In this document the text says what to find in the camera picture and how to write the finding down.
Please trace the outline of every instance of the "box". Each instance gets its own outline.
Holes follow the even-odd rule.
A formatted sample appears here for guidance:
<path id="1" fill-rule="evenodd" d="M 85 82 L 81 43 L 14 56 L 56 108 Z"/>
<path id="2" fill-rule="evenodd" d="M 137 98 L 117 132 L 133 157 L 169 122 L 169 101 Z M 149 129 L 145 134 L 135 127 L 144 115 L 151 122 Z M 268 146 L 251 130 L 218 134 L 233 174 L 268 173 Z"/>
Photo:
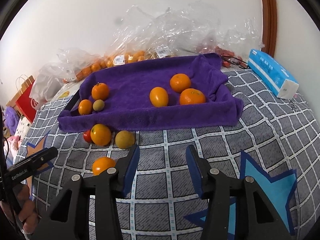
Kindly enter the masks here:
<path id="1" fill-rule="evenodd" d="M 252 49 L 248 66 L 265 82 L 277 98 L 291 100 L 298 90 L 295 78 L 270 55 Z"/>

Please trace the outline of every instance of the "metal screw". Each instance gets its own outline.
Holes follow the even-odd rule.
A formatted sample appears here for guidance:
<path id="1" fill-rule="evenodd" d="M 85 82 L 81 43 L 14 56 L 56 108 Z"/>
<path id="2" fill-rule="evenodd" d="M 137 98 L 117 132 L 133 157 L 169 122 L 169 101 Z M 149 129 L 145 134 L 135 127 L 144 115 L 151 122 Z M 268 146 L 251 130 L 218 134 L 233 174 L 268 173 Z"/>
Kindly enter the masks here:
<path id="1" fill-rule="evenodd" d="M 80 179 L 80 175 L 79 175 L 79 174 L 75 174 L 75 175 L 73 175 L 73 176 L 71 177 L 71 179 L 72 179 L 73 181 L 77 181 L 77 180 Z"/>
<path id="2" fill-rule="evenodd" d="M 113 168 L 113 167 L 107 169 L 107 173 L 108 173 L 108 174 L 114 174 L 114 173 L 116 173 L 116 171 L 117 171 L 117 169 L 116 169 L 116 168 Z"/>
<path id="3" fill-rule="evenodd" d="M 215 168 L 212 168 L 212 169 L 210 169 L 210 173 L 213 174 L 213 175 L 217 175 L 217 174 L 219 174 L 219 170 L 215 169 Z"/>
<path id="4" fill-rule="evenodd" d="M 251 176 L 246 176 L 246 177 L 245 177 L 245 181 L 246 181 L 246 182 L 249 182 L 249 183 L 252 183 L 252 182 L 254 182 L 254 178 L 251 177 Z"/>

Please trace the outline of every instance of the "cherry tomato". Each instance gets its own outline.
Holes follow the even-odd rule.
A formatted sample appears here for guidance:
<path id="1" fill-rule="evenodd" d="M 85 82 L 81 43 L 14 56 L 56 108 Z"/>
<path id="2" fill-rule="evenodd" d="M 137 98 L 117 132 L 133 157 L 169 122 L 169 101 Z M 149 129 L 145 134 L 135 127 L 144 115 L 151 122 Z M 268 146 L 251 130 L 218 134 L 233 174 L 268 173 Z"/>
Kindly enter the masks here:
<path id="1" fill-rule="evenodd" d="M 90 133 L 91 133 L 91 130 L 87 130 L 86 132 L 83 133 L 83 139 L 88 143 L 92 143 Z"/>

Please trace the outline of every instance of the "green fruit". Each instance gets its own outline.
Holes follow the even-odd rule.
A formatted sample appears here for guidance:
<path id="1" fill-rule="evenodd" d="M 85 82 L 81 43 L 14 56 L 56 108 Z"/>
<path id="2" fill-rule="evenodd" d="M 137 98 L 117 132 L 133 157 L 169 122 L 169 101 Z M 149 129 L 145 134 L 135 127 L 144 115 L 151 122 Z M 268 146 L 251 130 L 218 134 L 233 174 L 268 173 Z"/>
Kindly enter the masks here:
<path id="1" fill-rule="evenodd" d="M 118 148 L 127 149 L 135 143 L 135 136 L 128 131 L 120 131 L 117 133 L 115 142 Z"/>
<path id="2" fill-rule="evenodd" d="M 99 99 L 93 103 L 93 110 L 100 112 L 104 108 L 104 101 Z"/>

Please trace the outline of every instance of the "human hand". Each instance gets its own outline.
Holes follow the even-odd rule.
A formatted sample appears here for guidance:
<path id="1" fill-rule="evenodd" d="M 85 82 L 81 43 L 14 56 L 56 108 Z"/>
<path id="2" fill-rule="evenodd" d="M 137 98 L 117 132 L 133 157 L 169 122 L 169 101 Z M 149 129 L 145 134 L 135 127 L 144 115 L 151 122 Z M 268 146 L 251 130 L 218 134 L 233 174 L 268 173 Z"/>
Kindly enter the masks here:
<path id="1" fill-rule="evenodd" d="M 36 212 L 34 212 L 35 204 L 29 199 L 29 187 L 28 185 L 23 185 L 21 191 L 17 195 L 19 201 L 25 201 L 22 207 L 21 212 L 18 215 L 19 220 L 22 222 L 25 220 L 23 225 L 23 230 L 27 234 L 32 234 L 38 225 L 39 219 Z M 7 216 L 7 218 L 13 221 L 12 214 L 10 212 L 10 207 L 6 202 L 0 201 L 0 206 Z"/>

